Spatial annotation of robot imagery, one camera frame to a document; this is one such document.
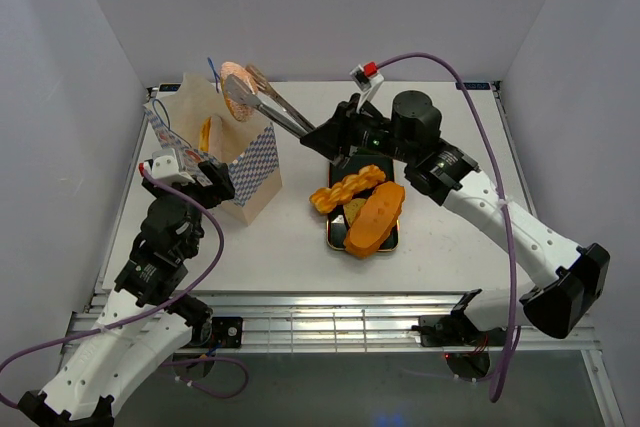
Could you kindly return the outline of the long cream-filled bread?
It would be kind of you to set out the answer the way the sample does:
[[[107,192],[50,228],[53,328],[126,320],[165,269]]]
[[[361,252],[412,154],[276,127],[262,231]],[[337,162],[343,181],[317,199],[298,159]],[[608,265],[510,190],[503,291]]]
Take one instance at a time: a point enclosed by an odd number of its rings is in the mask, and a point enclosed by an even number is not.
[[[211,156],[219,157],[223,150],[223,122],[217,116],[208,117],[200,128],[198,149]]]

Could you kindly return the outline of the pink round donut bread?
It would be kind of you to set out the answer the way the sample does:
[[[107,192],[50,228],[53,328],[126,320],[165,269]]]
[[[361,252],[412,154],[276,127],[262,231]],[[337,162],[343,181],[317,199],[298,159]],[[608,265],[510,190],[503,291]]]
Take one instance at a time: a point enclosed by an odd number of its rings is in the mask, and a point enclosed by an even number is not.
[[[246,104],[248,94],[257,94],[257,85],[251,74],[240,64],[226,61],[220,67],[220,84],[227,108],[235,120],[246,122],[253,108]]]

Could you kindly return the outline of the metal tongs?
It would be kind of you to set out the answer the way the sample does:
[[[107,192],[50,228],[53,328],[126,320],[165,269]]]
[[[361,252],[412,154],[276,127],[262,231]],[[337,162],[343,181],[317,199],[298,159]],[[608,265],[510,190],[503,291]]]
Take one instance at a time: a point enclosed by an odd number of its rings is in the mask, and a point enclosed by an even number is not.
[[[257,85],[257,94],[246,96],[246,104],[253,108],[253,114],[260,113],[298,139],[315,129],[305,116],[276,91],[260,69],[253,64],[243,67]]]

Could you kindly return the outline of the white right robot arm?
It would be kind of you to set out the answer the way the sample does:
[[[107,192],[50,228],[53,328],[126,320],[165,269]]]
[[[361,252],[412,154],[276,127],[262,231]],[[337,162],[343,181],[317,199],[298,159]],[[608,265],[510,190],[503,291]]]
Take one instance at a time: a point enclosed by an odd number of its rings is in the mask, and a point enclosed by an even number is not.
[[[526,325],[566,338],[601,296],[609,252],[597,243],[581,246],[509,202],[497,176],[442,138],[441,123],[440,110],[420,91],[397,94],[390,116],[353,95],[300,142],[335,164],[359,150],[404,163],[417,192],[477,228],[532,282],[524,294],[516,285],[469,291],[424,334],[441,344],[474,344],[494,329]]]

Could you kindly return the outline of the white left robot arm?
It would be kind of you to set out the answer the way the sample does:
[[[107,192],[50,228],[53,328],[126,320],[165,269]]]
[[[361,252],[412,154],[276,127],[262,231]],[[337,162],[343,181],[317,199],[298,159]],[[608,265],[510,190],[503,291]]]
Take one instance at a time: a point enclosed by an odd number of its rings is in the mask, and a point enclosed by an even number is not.
[[[178,348],[212,334],[211,311],[178,285],[197,256],[202,220],[235,189],[226,164],[203,161],[200,183],[166,152],[140,164],[153,201],[99,318],[60,372],[18,410],[38,426],[111,426],[135,389]]]

